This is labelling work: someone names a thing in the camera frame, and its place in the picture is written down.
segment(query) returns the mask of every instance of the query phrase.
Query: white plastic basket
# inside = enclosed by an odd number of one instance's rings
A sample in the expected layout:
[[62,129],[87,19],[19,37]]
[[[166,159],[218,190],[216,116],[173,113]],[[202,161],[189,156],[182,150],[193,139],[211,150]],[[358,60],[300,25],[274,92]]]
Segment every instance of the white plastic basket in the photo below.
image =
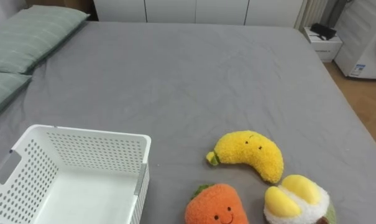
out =
[[31,126],[0,166],[0,224],[138,224],[150,138]]

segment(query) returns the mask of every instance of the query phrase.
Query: orange carrot plush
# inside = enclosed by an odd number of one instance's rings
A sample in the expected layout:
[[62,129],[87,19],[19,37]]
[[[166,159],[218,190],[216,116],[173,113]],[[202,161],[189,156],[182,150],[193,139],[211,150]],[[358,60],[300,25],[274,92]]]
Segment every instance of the orange carrot plush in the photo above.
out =
[[227,184],[202,185],[185,211],[186,224],[249,224],[236,190]]

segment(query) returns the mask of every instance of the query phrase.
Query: pillowcase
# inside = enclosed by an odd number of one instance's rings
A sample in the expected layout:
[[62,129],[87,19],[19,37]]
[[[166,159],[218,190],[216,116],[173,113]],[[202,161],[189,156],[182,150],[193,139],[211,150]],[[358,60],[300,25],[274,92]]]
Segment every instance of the pillowcase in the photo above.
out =
[[0,73],[0,111],[28,84],[30,77]]
[[0,24],[0,72],[26,73],[86,18],[57,6],[32,6]]

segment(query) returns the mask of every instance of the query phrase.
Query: bed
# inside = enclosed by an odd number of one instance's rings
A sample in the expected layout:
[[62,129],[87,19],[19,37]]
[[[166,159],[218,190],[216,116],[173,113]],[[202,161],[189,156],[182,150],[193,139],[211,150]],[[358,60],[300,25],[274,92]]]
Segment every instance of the bed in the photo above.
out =
[[279,145],[283,176],[326,189],[339,223],[376,224],[376,143],[294,29],[87,22],[0,115],[0,161],[32,124],[151,136],[142,224],[183,223],[197,186],[215,182],[265,223],[269,185],[248,166],[204,159],[245,129]]

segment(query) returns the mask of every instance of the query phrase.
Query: white washing machine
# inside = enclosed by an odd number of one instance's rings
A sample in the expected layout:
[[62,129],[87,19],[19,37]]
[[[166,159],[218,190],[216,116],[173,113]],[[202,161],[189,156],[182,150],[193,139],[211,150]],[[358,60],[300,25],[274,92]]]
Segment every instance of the white washing machine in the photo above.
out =
[[344,44],[334,61],[344,75],[376,79],[376,0],[348,3],[336,30]]

